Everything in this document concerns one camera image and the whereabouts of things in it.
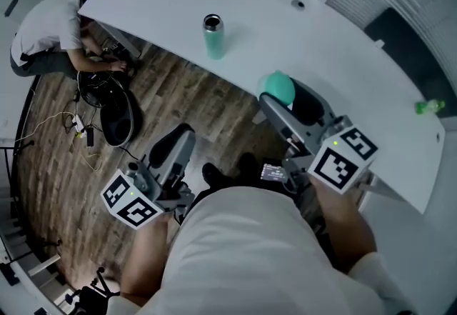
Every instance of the white desk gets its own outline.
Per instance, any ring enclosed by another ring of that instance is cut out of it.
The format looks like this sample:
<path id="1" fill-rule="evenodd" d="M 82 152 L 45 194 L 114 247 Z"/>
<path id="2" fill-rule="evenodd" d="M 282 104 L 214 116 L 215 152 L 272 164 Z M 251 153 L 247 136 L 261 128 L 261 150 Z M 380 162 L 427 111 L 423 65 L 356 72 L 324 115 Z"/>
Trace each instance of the white desk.
<path id="1" fill-rule="evenodd" d="M 440 121 L 415 115 L 421 93 L 360 29 L 318 0 L 301 1 L 303 11 L 291 0 L 88 0 L 80 13 L 252 94 L 277 69 L 309 85 L 378 144 L 372 172 L 424 212 L 441 160 Z M 219 61 L 204 46 L 201 24 L 210 13 L 226 26 L 228 49 Z"/>

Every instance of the metal can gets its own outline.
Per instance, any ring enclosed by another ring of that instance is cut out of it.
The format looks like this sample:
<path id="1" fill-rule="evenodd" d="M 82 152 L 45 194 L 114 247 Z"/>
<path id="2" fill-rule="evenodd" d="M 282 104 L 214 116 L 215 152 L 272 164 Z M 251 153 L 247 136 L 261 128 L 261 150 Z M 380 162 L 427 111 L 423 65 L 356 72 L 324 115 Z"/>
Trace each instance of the metal can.
<path id="1" fill-rule="evenodd" d="M 224 55 L 224 23 L 219 15 L 209 14 L 203 20 L 203 34 L 208 56 L 220 59 Z"/>

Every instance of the gray pants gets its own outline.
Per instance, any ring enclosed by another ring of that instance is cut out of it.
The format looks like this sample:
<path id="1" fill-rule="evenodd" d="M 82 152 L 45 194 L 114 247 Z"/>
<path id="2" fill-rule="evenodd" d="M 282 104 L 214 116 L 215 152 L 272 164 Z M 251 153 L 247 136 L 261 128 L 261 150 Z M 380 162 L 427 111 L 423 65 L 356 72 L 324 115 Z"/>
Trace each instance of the gray pants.
<path id="1" fill-rule="evenodd" d="M 18 76 L 34 76 L 61 72 L 71 79 L 76 79 L 78 72 L 66 52 L 39 52 L 32 58 L 33 60 L 25 65 L 17 66 L 10 54 L 9 61 L 14 73 Z"/>

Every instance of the white sleeve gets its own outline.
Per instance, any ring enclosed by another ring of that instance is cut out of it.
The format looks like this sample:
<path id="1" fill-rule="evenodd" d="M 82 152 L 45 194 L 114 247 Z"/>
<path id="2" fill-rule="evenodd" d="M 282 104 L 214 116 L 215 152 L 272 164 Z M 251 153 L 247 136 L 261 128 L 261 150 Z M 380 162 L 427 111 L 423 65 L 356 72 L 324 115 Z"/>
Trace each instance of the white sleeve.
<path id="1" fill-rule="evenodd" d="M 77 16 L 61 22 L 59 40 L 61 49 L 82 49 L 81 28 Z"/>
<path id="2" fill-rule="evenodd" d="M 403 295 L 390 277 L 386 263 L 379 253 L 370 253 L 359 260 L 348 275 L 373 289 L 381 298 L 388 315 L 416 313 L 411 302 Z"/>
<path id="3" fill-rule="evenodd" d="M 140 308 L 140 306 L 124 297 L 114 296 L 108 300 L 106 315 L 134 315 Z"/>

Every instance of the white shirt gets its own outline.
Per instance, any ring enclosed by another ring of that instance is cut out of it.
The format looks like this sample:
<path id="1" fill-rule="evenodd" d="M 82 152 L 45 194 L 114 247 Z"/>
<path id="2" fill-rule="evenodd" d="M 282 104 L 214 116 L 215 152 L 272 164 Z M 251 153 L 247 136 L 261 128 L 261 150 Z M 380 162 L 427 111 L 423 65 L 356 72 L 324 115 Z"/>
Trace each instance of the white shirt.
<path id="1" fill-rule="evenodd" d="M 43 0 L 24 18 L 11 45 L 18 66 L 21 55 L 33 55 L 55 46 L 80 49 L 79 0 Z"/>
<path id="2" fill-rule="evenodd" d="M 218 191 L 184 220 L 161 289 L 143 307 L 121 297 L 108 315 L 397 314 L 411 306 L 377 253 L 335 270 L 286 196 Z"/>

